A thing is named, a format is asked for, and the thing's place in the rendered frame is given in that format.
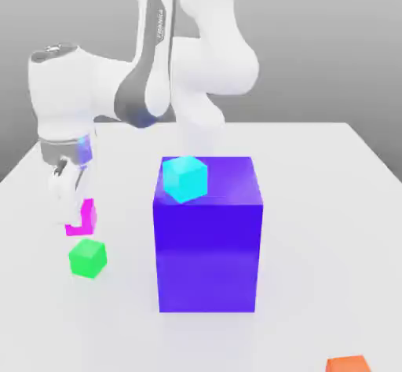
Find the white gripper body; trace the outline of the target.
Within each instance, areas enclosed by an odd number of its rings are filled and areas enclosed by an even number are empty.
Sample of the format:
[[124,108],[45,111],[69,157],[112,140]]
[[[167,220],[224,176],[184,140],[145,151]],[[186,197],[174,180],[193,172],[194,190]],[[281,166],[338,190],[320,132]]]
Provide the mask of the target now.
[[80,194],[77,192],[82,168],[74,163],[59,163],[49,178],[51,207],[58,224],[81,223]]

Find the small magenta cube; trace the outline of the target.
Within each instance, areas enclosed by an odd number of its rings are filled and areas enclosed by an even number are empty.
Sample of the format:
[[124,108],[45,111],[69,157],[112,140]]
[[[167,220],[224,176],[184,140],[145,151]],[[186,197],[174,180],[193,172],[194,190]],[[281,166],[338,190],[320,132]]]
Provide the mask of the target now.
[[81,224],[79,226],[70,224],[64,226],[66,236],[83,236],[94,233],[97,223],[97,211],[94,199],[85,199],[83,201],[80,214]]

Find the small green cube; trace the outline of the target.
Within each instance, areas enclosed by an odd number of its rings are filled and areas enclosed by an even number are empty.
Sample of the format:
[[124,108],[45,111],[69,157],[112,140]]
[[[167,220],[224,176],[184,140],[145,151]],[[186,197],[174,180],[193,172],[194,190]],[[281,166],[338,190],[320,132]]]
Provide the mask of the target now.
[[108,261],[105,244],[92,239],[81,239],[68,257],[74,275],[91,279],[97,277]]

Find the small cyan cube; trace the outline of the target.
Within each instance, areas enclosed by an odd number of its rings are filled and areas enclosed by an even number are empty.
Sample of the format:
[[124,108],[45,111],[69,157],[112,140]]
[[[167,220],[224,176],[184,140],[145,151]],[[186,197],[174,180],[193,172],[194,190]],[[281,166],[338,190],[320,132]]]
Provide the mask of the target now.
[[184,203],[207,194],[207,165],[193,156],[164,160],[162,164],[164,192]]

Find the small orange cube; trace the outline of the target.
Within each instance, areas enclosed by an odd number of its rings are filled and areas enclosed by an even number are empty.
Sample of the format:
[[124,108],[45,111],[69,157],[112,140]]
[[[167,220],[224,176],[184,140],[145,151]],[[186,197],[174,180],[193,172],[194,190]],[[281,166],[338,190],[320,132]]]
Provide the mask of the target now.
[[325,372],[371,372],[371,368],[362,355],[346,356],[328,359]]

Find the large blue box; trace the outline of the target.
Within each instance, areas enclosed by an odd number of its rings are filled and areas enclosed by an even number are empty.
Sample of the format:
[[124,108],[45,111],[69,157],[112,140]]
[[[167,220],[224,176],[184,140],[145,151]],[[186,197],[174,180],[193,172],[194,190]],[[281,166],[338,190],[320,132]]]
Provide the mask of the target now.
[[179,203],[158,175],[152,204],[159,310],[253,312],[263,199],[249,157],[202,157],[207,194]]

